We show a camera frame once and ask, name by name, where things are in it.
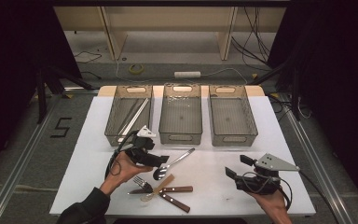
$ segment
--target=gray carpet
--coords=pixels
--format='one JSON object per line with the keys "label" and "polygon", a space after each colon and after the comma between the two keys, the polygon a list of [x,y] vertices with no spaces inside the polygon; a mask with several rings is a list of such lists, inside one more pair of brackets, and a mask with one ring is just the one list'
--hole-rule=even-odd
{"label": "gray carpet", "polygon": [[[124,78],[133,79],[134,75],[128,72],[130,64],[122,63],[119,66],[118,75]],[[149,80],[147,83],[160,85],[166,82],[163,78],[173,78],[174,71],[201,71],[202,74],[211,74],[224,68],[233,67],[240,71],[248,81],[252,80],[252,74],[257,73],[260,76],[265,72],[260,72],[253,68],[247,68],[243,65],[203,65],[203,64],[144,64],[145,72],[139,79]],[[80,63],[79,68],[82,72],[92,72],[98,79],[91,74],[84,73],[84,80],[93,86],[104,85],[130,85],[133,82],[117,79],[115,73],[117,66],[115,64],[87,64]],[[218,83],[218,84],[238,84],[242,79],[232,70],[212,75],[209,77],[197,78],[200,83]],[[65,86],[75,86],[67,80],[63,80]],[[273,91],[274,78],[263,83],[265,92]],[[62,177],[72,156],[78,135],[83,122],[87,116],[92,97],[95,94],[75,93],[71,98],[62,98],[49,121],[49,124],[41,138],[37,149],[35,150],[26,170],[20,180],[19,186],[11,196],[5,212],[0,218],[0,223],[54,223],[57,218],[51,216],[48,211],[51,207],[57,189],[62,181]],[[38,118],[37,101],[32,100],[28,109],[25,111],[21,122],[19,122],[16,132],[13,133],[7,148],[0,155],[0,186],[7,180],[11,169],[13,169],[18,157],[25,148],[28,139],[31,137]],[[56,124],[60,118],[71,118],[62,121],[62,125],[69,127],[69,131],[63,138],[51,138],[52,135],[63,134],[63,130],[55,130]],[[290,124],[287,115],[283,112],[277,114],[280,119],[282,132],[286,142],[295,158],[296,165],[300,166],[304,173],[317,185],[317,178],[310,167],[302,146]],[[301,124],[306,128],[312,144],[318,151],[318,155],[325,164],[328,174],[334,181],[335,187],[348,206],[348,211],[354,223],[358,223],[358,191],[346,174],[339,159],[334,157],[331,147],[328,144],[317,120],[314,117],[302,119]],[[317,191],[312,185],[303,179],[310,198],[317,210],[316,215],[312,217],[293,217],[295,223],[334,223],[334,219]],[[270,223],[269,220],[262,217],[247,217],[246,222],[251,223]],[[201,223],[215,223],[211,220],[203,220]]]}

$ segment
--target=white power outlet strip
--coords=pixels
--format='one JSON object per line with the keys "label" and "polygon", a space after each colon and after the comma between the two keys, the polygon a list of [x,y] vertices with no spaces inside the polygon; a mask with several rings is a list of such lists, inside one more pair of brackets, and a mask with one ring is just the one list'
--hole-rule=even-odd
{"label": "white power outlet strip", "polygon": [[176,78],[201,77],[201,72],[175,72]]}

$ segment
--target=table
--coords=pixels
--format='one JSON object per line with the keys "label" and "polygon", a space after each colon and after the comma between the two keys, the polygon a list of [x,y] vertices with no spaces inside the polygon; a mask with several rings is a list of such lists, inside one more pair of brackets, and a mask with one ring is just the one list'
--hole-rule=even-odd
{"label": "table", "polygon": [[[170,156],[167,163],[175,160],[193,146],[162,145],[158,138],[158,122],[162,103],[162,86],[154,87],[154,112],[151,131],[157,134],[154,138],[155,147],[150,153]],[[269,152],[285,161],[294,164],[289,148],[286,145],[280,126],[275,118],[268,97],[250,96],[249,101],[258,130],[258,136],[251,147],[213,147],[211,144],[208,87],[202,86],[202,129],[201,144],[194,146],[194,151],[183,161],[175,164],[169,173],[175,179],[169,186],[191,185],[191,193],[171,194],[176,200],[191,207],[187,214],[177,207],[156,197],[144,203],[140,195],[128,195],[138,187],[129,181],[122,184],[111,196],[112,202],[107,215],[114,217],[246,217],[264,215],[263,210],[255,200],[236,190],[233,180],[225,174],[225,166],[238,174],[253,171],[240,162],[240,155],[259,159]],[[66,207],[75,202],[81,202],[93,187],[99,187],[103,182],[104,170],[113,153],[104,129],[109,116],[113,97],[97,96],[93,99],[89,113],[79,135],[73,156],[63,177],[54,204],[52,215],[60,214]],[[156,186],[153,173],[140,174],[140,177]],[[311,216],[315,210],[310,197],[298,173],[280,172],[281,178],[289,182],[294,198],[289,210],[291,216]],[[285,192],[287,186],[282,184]]]}

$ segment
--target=hand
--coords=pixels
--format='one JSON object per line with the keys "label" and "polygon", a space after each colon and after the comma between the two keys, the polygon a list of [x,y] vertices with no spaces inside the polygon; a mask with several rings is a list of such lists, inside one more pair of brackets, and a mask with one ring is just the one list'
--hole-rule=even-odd
{"label": "hand", "polygon": [[284,198],[280,191],[276,190],[273,194],[267,195],[247,193],[255,198],[260,207],[275,224],[292,223],[290,217],[287,215]]}
{"label": "hand", "polygon": [[110,169],[109,175],[101,184],[100,190],[110,195],[118,188],[122,183],[127,182],[135,175],[140,173],[150,172],[153,170],[151,166],[140,166],[132,162],[129,156],[125,152],[120,152]]}

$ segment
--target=brown knife handle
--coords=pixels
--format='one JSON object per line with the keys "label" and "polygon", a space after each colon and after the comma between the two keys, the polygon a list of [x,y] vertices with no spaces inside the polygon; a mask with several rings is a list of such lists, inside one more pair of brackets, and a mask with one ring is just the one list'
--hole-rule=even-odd
{"label": "brown knife handle", "polygon": [[161,196],[161,198],[165,199],[167,202],[169,202],[169,203],[175,205],[176,207],[182,209],[183,211],[185,211],[185,212],[187,212],[187,213],[190,211],[190,207],[189,207],[189,206],[185,205],[184,203],[181,203],[181,202],[177,201],[176,199],[170,197],[170,196],[169,196],[168,194],[166,194],[166,193],[161,192],[161,193],[159,194],[159,196]]}
{"label": "brown knife handle", "polygon": [[170,187],[162,189],[162,192],[192,192],[193,186]]}

